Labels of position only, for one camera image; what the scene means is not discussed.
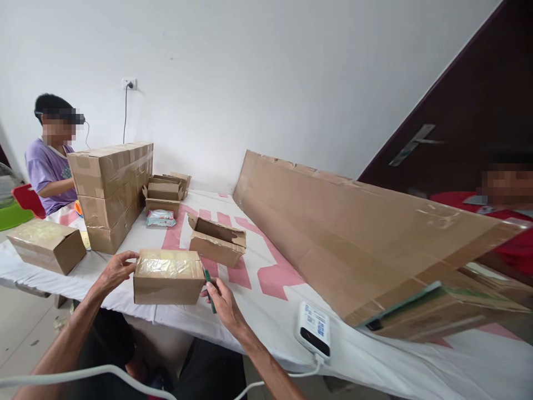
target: person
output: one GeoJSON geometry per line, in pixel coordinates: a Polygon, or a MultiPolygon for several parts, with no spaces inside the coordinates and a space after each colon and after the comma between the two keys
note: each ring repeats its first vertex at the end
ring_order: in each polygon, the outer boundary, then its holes
{"type": "Polygon", "coordinates": [[[69,143],[85,120],[61,97],[48,93],[35,101],[34,114],[43,130],[26,149],[26,169],[48,216],[78,198],[67,154],[74,152],[69,143]]]}
{"type": "MultiPolygon", "coordinates": [[[[133,351],[134,343],[120,324],[103,323],[100,317],[104,310],[100,306],[106,296],[135,271],[135,263],[127,260],[138,257],[134,252],[112,257],[32,374],[60,373],[104,364],[124,369],[124,355],[133,351]]],[[[246,323],[232,291],[220,278],[216,278],[214,284],[207,283],[200,296],[209,302],[208,294],[222,324],[242,345],[274,398],[303,399],[301,391],[246,323]]],[[[224,400],[234,399],[245,387],[240,354],[195,338],[172,393],[179,399],[224,400]]],[[[113,374],[102,374],[66,384],[21,387],[14,397],[15,400],[35,398],[135,400],[147,396],[113,374]]]]}
{"type": "MultiPolygon", "coordinates": [[[[432,201],[477,214],[533,223],[533,154],[501,151],[483,173],[476,192],[445,192],[432,201]]],[[[522,283],[533,286],[533,229],[528,229],[477,259],[522,283]]]]}

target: red shirt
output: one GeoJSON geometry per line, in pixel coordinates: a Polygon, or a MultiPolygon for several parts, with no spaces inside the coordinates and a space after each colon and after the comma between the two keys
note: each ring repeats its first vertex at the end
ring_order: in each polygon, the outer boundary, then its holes
{"type": "MultiPolygon", "coordinates": [[[[475,195],[475,192],[446,192],[431,196],[431,200],[447,206],[477,213],[477,211],[483,206],[463,204],[463,201],[475,195]]],[[[533,218],[507,209],[485,215],[499,219],[518,218],[523,221],[533,222],[533,218]]],[[[520,233],[513,239],[510,239],[500,247],[494,249],[494,251],[498,253],[508,265],[516,268],[523,274],[533,275],[533,229],[528,229],[525,232],[520,233]]]]}

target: green bowl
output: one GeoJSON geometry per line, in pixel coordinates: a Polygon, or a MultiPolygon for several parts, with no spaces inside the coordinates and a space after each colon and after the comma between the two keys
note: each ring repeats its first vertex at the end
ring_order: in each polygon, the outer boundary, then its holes
{"type": "Polygon", "coordinates": [[[21,209],[16,201],[7,207],[0,208],[0,231],[14,228],[33,218],[30,210],[21,209]]]}

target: electrical outlet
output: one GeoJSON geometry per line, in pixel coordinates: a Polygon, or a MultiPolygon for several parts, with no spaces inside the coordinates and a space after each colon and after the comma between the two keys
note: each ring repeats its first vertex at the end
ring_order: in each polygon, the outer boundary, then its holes
{"type": "Polygon", "coordinates": [[[137,78],[122,78],[122,88],[126,90],[126,86],[130,82],[133,85],[133,87],[128,88],[128,90],[137,90],[137,78]]]}

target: door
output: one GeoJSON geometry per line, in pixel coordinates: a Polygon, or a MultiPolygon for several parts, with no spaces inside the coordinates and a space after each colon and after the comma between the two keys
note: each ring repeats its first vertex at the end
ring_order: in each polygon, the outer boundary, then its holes
{"type": "Polygon", "coordinates": [[[504,0],[359,180],[427,197],[474,191],[493,150],[532,145],[533,2],[504,0]]]}

